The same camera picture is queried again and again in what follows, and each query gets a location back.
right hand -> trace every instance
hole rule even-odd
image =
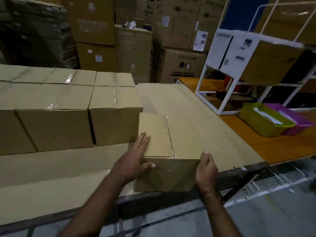
[[[205,151],[201,154],[200,163],[195,173],[195,179],[199,191],[216,191],[218,168],[210,153]]]

finger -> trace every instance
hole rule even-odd
[[[209,161],[209,157],[210,157],[210,154],[207,151],[204,151],[200,157],[201,165],[206,166],[207,162]]]
[[[141,165],[141,171],[144,172],[147,169],[156,168],[156,164],[153,162],[146,162]]]
[[[149,140],[150,140],[150,136],[146,136],[146,138],[143,140],[143,142],[140,144],[139,146],[139,150],[143,156],[144,152],[146,151],[147,149],[147,146],[148,146],[148,143],[149,143]]]
[[[145,135],[146,135],[146,132],[143,131],[143,132],[139,135],[139,137],[136,139],[136,141],[135,141],[133,147],[138,148],[138,147],[140,146],[140,144],[142,143],[142,140],[144,139],[144,136],[145,136]]]

metal frame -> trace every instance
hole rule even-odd
[[[220,26],[220,24],[221,24],[221,22],[222,22],[224,12],[225,12],[225,10],[226,10],[226,8],[227,8],[227,5],[228,5],[228,1],[229,1],[229,0],[226,1],[226,4],[225,4],[225,6],[224,6],[224,10],[223,10],[223,13],[222,13],[222,16],[221,16],[221,19],[220,19],[220,21],[219,21],[219,24],[218,24],[217,29],[219,29],[219,26]],[[272,5],[273,5],[273,7],[272,7],[272,9],[271,9],[271,11],[270,11],[270,13],[269,13],[269,16],[268,16],[267,20],[265,21],[265,23],[264,23],[264,25],[263,25],[263,27],[262,27],[262,29],[261,29],[260,34],[263,33],[263,30],[264,30],[264,28],[266,27],[266,25],[267,25],[267,23],[268,23],[268,21],[269,21],[271,15],[272,15],[272,13],[273,13],[275,7],[276,7],[277,5],[301,5],[301,4],[307,4],[307,3],[316,4],[315,1],[308,1],[308,2],[290,2],[290,3],[278,3],[278,2],[279,2],[279,0],[276,0],[276,2],[275,2],[274,4],[266,4],[266,5],[261,5],[261,6],[259,6],[259,7],[257,8],[257,11],[256,11],[254,17],[253,17],[253,20],[252,20],[252,22],[251,22],[251,24],[250,24],[250,27],[249,27],[248,31],[250,31],[251,26],[252,26],[252,24],[253,24],[253,21],[254,21],[256,15],[258,14],[258,10],[259,10],[259,8],[261,8],[261,7],[272,6]],[[295,37],[295,39],[293,40],[293,42],[295,42],[295,41],[298,39],[298,37],[300,36],[300,34],[302,33],[302,31],[305,29],[305,27],[307,26],[307,24],[309,23],[310,19],[314,16],[315,13],[316,13],[316,7],[315,7],[314,11],[311,13],[311,15],[309,16],[309,18],[306,20],[306,22],[305,22],[305,24],[303,25],[303,27],[301,28],[301,30],[298,32],[298,34],[297,34],[297,36]],[[239,78],[232,78],[232,79],[229,81],[229,84],[228,84],[228,86],[227,86],[227,88],[226,88],[226,90],[227,90],[226,96],[225,96],[225,98],[223,99],[223,102],[222,102],[221,106],[219,107],[219,109],[217,109],[213,104],[211,104],[211,103],[203,96],[203,95],[205,95],[205,94],[207,94],[207,93],[215,93],[215,92],[202,92],[202,91],[200,91],[200,87],[201,87],[201,84],[202,84],[204,75],[205,75],[205,73],[206,73],[207,67],[208,67],[208,66],[207,66],[207,64],[206,64],[206,62],[205,62],[204,67],[203,67],[203,71],[202,71],[201,76],[200,76],[200,80],[199,80],[199,82],[198,82],[198,84],[197,84],[197,88],[196,88],[195,94],[196,94],[208,107],[210,107],[217,115],[234,115],[234,114],[238,114],[238,113],[240,112],[239,110],[238,110],[238,111],[224,111],[224,108],[225,108],[225,106],[226,106],[228,100],[230,99],[231,95],[233,95],[233,94],[239,94],[239,93],[237,93],[237,92],[233,92],[234,89],[235,89],[235,87],[236,87],[237,85],[250,85],[250,86],[255,86],[255,85],[250,84],[250,83],[247,83],[247,82],[240,82],[240,81],[239,81],[240,77],[239,77]],[[293,91],[293,92],[289,95],[289,97],[286,99],[286,101],[283,103],[283,106],[287,106],[287,104],[291,101],[291,99],[298,93],[298,91],[302,88],[302,86],[303,86],[309,79],[316,79],[316,76],[313,76],[313,74],[314,74],[315,71],[316,71],[316,64],[314,65],[314,67],[312,67],[312,69],[308,72],[308,74],[304,77],[304,79],[303,79],[301,82],[295,83],[295,84],[279,83],[278,85],[276,85],[276,86],[296,87],[296,88],[294,89],[294,91]],[[269,93],[269,91],[271,90],[271,88],[272,88],[272,86],[266,86],[264,92],[263,92],[262,95],[259,97],[259,99],[258,99],[257,102],[260,102],[260,103],[261,103],[261,102],[264,100],[264,98],[266,97],[266,95]],[[293,109],[291,109],[291,110],[292,110],[292,111],[310,111],[310,110],[314,110],[314,109],[315,109],[315,108],[293,108]]]

red object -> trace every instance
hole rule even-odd
[[[223,86],[227,87],[229,80],[232,79],[229,75],[225,75]],[[245,85],[236,85],[234,92],[240,92],[240,93],[246,93],[251,86],[245,86]]]

left hand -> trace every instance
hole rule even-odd
[[[150,136],[144,139],[145,135],[145,131],[140,134],[133,147],[116,161],[110,172],[110,174],[115,175],[115,177],[120,180],[122,187],[136,179],[137,176],[146,169],[156,167],[152,162],[143,163],[141,165],[141,159],[150,140]]]

